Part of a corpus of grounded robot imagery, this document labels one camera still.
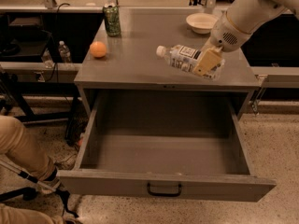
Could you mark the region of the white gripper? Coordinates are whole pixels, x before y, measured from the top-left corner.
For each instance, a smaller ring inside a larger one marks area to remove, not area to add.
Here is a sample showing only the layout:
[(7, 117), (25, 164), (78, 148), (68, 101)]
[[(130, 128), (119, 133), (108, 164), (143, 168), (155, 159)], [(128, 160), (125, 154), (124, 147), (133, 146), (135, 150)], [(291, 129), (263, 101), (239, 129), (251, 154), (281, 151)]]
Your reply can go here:
[(210, 37), (202, 47), (204, 50), (192, 72), (200, 77), (214, 77), (221, 67), (222, 53), (239, 49), (251, 34), (237, 28), (224, 12), (216, 21), (210, 32)]

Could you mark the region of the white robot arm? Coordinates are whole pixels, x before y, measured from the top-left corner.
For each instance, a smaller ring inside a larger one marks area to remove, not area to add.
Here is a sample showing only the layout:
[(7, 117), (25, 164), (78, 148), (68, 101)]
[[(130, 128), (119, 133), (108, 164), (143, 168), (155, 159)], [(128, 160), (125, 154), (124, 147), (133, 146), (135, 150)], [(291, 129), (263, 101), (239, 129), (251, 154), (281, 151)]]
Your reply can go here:
[(192, 72), (211, 77), (211, 71), (221, 63), (223, 52), (239, 49), (263, 24), (286, 10), (298, 16), (299, 0), (234, 0), (211, 29)]

